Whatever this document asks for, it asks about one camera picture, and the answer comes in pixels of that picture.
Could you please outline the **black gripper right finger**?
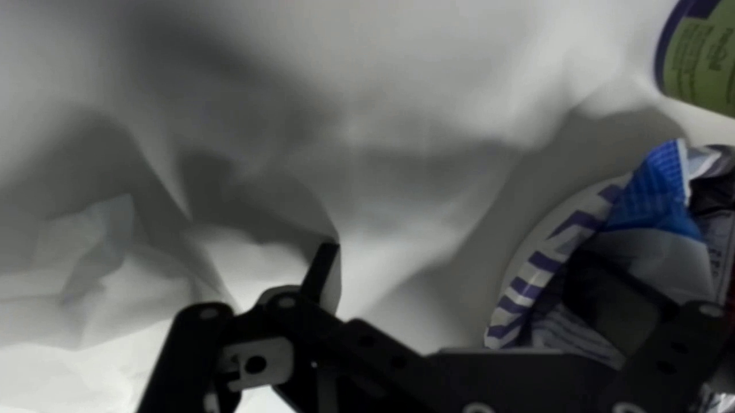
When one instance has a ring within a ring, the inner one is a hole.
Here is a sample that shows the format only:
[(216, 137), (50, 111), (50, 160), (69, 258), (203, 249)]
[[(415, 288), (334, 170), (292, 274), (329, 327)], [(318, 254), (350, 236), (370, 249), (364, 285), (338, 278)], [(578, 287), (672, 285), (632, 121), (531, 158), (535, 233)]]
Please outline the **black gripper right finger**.
[(713, 303), (677, 305), (608, 258), (576, 253), (564, 264), (564, 305), (624, 355), (601, 413), (692, 413), (703, 389), (732, 388), (732, 327)]

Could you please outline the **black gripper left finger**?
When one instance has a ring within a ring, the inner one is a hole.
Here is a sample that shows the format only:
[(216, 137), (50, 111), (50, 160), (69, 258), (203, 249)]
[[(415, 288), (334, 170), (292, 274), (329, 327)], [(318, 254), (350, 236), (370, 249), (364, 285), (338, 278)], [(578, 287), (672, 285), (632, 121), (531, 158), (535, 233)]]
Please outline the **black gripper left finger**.
[(236, 314), (225, 303), (182, 310), (135, 413), (235, 413), (270, 388), (297, 413), (426, 413), (401, 372), (413, 350), (364, 320), (339, 320), (339, 246), (318, 246), (300, 285), (267, 288)]

